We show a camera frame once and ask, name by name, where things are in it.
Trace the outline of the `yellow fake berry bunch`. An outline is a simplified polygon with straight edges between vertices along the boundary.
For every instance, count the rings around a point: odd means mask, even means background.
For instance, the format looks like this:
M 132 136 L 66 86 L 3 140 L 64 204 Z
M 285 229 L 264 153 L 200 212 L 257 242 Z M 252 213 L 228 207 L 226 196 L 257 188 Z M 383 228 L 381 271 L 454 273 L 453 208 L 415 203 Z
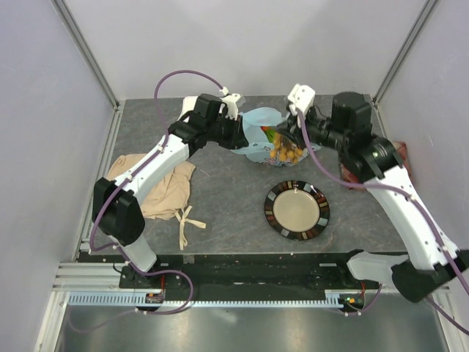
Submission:
M 270 158 L 281 163 L 297 164 L 303 157 L 304 149 L 290 141 L 283 134 L 276 133 L 273 137 L 273 149 Z

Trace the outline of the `light blue plastic bag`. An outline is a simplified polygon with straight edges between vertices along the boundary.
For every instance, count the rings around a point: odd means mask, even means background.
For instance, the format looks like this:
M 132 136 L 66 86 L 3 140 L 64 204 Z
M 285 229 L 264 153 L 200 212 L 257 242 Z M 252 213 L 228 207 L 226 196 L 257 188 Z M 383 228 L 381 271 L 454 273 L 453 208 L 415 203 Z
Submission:
M 274 161 L 270 158 L 270 151 L 273 149 L 273 144 L 269 143 L 266 135 L 261 130 L 262 126 L 276 127 L 280 122 L 285 121 L 286 117 L 283 116 L 280 111 L 270 107 L 261 107 L 243 112 L 241 115 L 243 116 L 243 129 L 248 139 L 249 146 L 239 150 L 233 150 L 233 153 L 244 155 L 250 161 L 270 166 L 294 165 Z M 308 154 L 308 150 L 304 149 L 304 154 L 300 161 Z

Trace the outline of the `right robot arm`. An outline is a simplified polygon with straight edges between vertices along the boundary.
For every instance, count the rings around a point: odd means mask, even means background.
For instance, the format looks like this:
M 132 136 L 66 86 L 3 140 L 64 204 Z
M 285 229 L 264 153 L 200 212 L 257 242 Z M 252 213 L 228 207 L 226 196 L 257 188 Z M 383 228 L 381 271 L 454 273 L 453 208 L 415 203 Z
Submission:
M 402 239 L 402 256 L 350 252 L 336 269 L 337 283 L 353 288 L 361 280 L 395 287 L 408 301 L 418 303 L 452 279 L 463 288 L 468 251 L 442 231 L 415 190 L 404 161 L 388 139 L 372 131 L 372 105 L 357 92 L 333 96 L 331 115 L 321 117 L 315 91 L 295 85 L 287 96 L 288 115 L 276 130 L 301 149 L 313 144 L 338 153 L 339 162 L 357 182 L 337 183 L 367 190 L 380 204 Z

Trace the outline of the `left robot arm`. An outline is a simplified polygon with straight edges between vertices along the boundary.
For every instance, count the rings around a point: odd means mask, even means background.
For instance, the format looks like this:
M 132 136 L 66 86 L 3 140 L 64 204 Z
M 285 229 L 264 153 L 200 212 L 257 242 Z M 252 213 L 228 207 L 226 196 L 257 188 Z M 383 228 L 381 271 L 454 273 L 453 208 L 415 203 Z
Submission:
M 141 204 L 153 188 L 176 166 L 207 143 L 228 150 L 248 146 L 239 108 L 244 97 L 201 94 L 186 97 L 182 111 L 163 138 L 138 163 L 113 180 L 100 178 L 94 186 L 93 230 L 112 239 L 136 270 L 136 281 L 145 288 L 160 282 L 157 256 L 144 238 L 145 220 Z

